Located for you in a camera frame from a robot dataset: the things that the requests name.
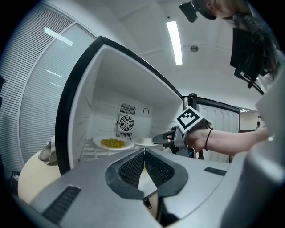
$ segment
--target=smoke detector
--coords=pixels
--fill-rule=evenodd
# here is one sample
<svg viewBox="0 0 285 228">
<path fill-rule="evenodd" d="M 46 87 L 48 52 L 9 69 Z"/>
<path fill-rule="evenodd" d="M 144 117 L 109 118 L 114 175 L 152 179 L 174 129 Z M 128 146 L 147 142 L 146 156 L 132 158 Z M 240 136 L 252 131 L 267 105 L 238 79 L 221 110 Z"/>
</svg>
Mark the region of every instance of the smoke detector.
<svg viewBox="0 0 285 228">
<path fill-rule="evenodd" d="M 197 52 L 197 51 L 199 50 L 199 48 L 198 48 L 198 46 L 193 45 L 193 46 L 190 48 L 190 50 L 191 50 L 192 52 Z"/>
</svg>

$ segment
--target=ceiling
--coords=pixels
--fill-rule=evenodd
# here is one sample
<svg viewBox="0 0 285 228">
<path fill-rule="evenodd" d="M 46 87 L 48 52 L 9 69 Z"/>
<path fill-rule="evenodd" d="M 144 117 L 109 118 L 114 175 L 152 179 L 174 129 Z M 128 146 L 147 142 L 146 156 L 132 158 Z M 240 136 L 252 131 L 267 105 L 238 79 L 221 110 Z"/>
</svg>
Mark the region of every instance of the ceiling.
<svg viewBox="0 0 285 228">
<path fill-rule="evenodd" d="M 95 4 L 89 0 L 77 1 L 90 12 Z M 153 65 L 182 95 L 194 92 L 201 97 L 255 109 L 260 95 L 236 78 L 235 69 L 230 66 L 232 28 L 222 19 L 207 20 L 200 14 L 195 23 L 188 22 L 179 9 L 186 1 L 104 0 L 101 3 L 113 12 L 115 24 L 119 23 L 132 37 L 138 47 L 133 51 Z M 181 40 L 182 65 L 175 64 L 166 27 L 166 22 L 174 20 Z M 191 52 L 192 45 L 197 45 L 199 51 Z"/>
</svg>

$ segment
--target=fan grille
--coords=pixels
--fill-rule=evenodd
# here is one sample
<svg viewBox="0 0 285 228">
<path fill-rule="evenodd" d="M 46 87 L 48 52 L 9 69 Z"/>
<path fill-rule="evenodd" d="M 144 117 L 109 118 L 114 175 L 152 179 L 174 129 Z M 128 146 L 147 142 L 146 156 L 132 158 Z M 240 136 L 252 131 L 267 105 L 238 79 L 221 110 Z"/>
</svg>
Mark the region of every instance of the fan grille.
<svg viewBox="0 0 285 228">
<path fill-rule="evenodd" d="M 134 127 L 134 119 L 131 116 L 126 115 L 120 119 L 119 124 L 123 131 L 130 131 Z"/>
</svg>

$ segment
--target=person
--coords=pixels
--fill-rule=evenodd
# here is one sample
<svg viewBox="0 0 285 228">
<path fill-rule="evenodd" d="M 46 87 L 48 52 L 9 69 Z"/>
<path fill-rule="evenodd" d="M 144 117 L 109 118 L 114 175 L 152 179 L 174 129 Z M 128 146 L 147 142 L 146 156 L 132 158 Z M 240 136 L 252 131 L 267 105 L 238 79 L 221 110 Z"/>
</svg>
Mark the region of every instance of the person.
<svg viewBox="0 0 285 228">
<path fill-rule="evenodd" d="M 192 0 L 192 3 L 205 18 L 223 18 L 233 27 L 250 32 L 253 40 L 263 45 L 264 55 L 267 57 L 265 68 L 268 73 L 264 77 L 259 76 L 257 80 L 266 93 L 274 78 L 282 74 L 277 60 L 284 63 L 283 55 L 276 51 L 272 42 L 273 35 L 266 24 L 252 15 L 250 5 L 244 0 Z M 248 151 L 254 144 L 266 140 L 269 136 L 266 128 L 247 133 L 201 129 L 190 132 L 185 143 L 199 152 L 199 157 L 203 156 L 203 149 L 234 156 L 239 152 Z"/>
<path fill-rule="evenodd" d="M 257 127 L 255 128 L 255 130 L 258 130 L 260 128 L 260 122 L 257 121 Z"/>
</svg>

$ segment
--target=fluorescent light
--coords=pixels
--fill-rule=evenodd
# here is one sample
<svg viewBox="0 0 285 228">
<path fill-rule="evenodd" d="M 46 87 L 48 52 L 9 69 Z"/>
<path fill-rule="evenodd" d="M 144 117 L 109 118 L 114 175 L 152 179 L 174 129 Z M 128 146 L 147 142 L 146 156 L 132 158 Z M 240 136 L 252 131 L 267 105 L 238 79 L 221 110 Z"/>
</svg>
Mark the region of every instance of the fluorescent light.
<svg viewBox="0 0 285 228">
<path fill-rule="evenodd" d="M 176 21 L 167 22 L 166 26 L 171 38 L 176 65 L 182 65 L 182 50 Z"/>
<path fill-rule="evenodd" d="M 49 35 L 52 36 L 52 37 L 55 37 L 55 38 L 57 38 L 57 39 L 63 41 L 63 42 L 65 42 L 65 43 L 68 44 L 69 46 L 72 46 L 72 44 L 73 44 L 73 42 L 70 41 L 69 39 L 63 37 L 62 35 L 59 35 L 58 33 L 54 32 L 53 30 L 51 30 L 51 29 L 49 29 L 49 28 L 47 28 L 47 27 L 45 27 L 45 33 L 46 33 L 46 34 L 49 34 Z"/>
<path fill-rule="evenodd" d="M 50 82 L 50 84 L 53 84 L 53 85 L 58 86 L 58 87 L 61 87 L 60 85 L 54 84 L 54 83 L 52 83 L 52 82 Z"/>
<path fill-rule="evenodd" d="M 51 71 L 49 71 L 49 70 L 46 70 L 46 72 L 49 72 L 49 73 L 51 73 L 51 74 L 53 74 L 53 75 L 56 75 L 56 76 L 58 76 L 58 77 L 62 77 L 62 76 L 60 76 L 59 74 L 54 73 L 54 72 L 51 72 Z"/>
</svg>

